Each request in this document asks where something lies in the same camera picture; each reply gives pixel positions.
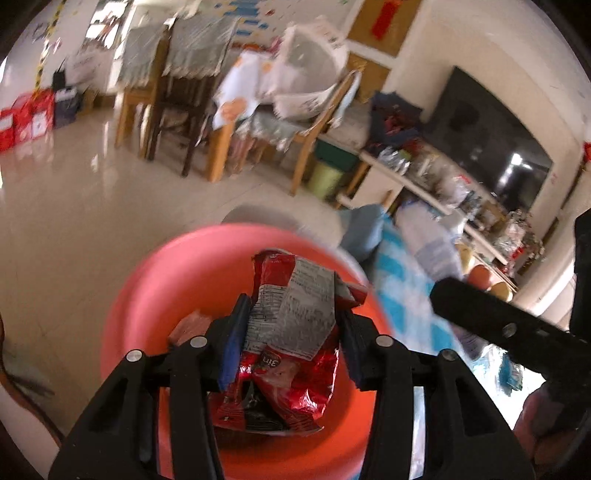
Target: red box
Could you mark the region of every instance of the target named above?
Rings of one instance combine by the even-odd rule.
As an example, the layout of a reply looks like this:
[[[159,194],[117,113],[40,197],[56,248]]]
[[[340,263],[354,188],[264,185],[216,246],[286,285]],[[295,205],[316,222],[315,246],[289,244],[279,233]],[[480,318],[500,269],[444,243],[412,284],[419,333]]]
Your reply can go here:
[[[0,111],[0,152],[14,147],[14,115],[12,110]]]
[[[14,144],[28,142],[33,138],[33,101],[30,93],[19,95],[12,104],[14,120]]]
[[[40,91],[33,99],[31,136],[42,137],[53,129],[54,95],[49,89]]]

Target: pink plastic bowl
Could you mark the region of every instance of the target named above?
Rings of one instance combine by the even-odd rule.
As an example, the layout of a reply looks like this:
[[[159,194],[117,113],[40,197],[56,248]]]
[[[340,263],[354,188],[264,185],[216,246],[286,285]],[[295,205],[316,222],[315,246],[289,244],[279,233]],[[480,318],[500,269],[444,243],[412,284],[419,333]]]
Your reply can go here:
[[[146,259],[117,297],[103,336],[102,378],[129,350],[165,352],[168,334],[192,311],[213,318],[228,315],[239,294],[252,293],[252,256],[265,248],[290,251],[337,271],[345,281],[356,281],[330,252],[275,228],[226,224],[183,235]],[[373,294],[356,313],[372,318],[380,333],[389,332]],[[172,476],[168,399],[161,399],[161,473]],[[355,389],[341,357],[335,394],[320,422],[324,429],[308,437],[257,436],[250,442],[220,443],[225,474],[239,480],[348,479],[361,467],[374,402],[372,392]]]

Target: green trash bin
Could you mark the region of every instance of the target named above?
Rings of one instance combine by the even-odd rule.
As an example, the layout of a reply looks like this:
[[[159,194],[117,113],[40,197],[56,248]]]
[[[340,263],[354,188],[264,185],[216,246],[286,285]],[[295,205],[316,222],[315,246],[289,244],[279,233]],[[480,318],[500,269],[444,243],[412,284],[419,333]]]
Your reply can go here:
[[[358,162],[357,154],[336,147],[320,138],[316,141],[314,155],[324,163],[345,173],[353,171]]]
[[[320,200],[326,200],[335,191],[344,174],[345,172],[319,160],[308,181],[308,189]]]

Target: bulletin board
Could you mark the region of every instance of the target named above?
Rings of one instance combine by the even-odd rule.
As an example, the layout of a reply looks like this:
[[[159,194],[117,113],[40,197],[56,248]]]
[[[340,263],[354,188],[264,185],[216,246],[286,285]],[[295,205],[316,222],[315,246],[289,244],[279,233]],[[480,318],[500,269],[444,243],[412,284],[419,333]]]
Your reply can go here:
[[[423,0],[365,0],[349,39],[396,57]]]
[[[362,103],[368,102],[374,96],[376,91],[381,92],[390,73],[387,69],[379,63],[363,58],[355,53],[349,53],[349,60],[347,62],[349,70],[360,70],[361,84],[357,90],[355,98]]]
[[[289,22],[306,23],[324,15],[341,28],[354,0],[203,0],[199,11],[241,17],[234,41],[270,46]]]

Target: metal screw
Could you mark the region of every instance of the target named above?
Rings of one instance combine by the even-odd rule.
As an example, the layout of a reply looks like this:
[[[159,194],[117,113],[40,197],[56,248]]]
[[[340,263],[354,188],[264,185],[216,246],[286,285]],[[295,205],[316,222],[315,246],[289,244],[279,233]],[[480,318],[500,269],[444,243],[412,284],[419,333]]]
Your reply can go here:
[[[390,335],[378,335],[375,339],[375,343],[379,346],[389,347],[394,344],[394,339]]]
[[[141,350],[132,350],[125,355],[125,358],[128,362],[137,362],[140,358],[142,358],[143,353]]]
[[[453,350],[450,350],[449,348],[441,350],[441,356],[448,362],[453,362],[454,360],[457,360],[457,353]]]
[[[503,327],[503,337],[511,338],[517,333],[517,325],[515,323],[508,323]]]
[[[207,339],[204,336],[193,337],[190,343],[193,348],[203,348],[207,345]]]

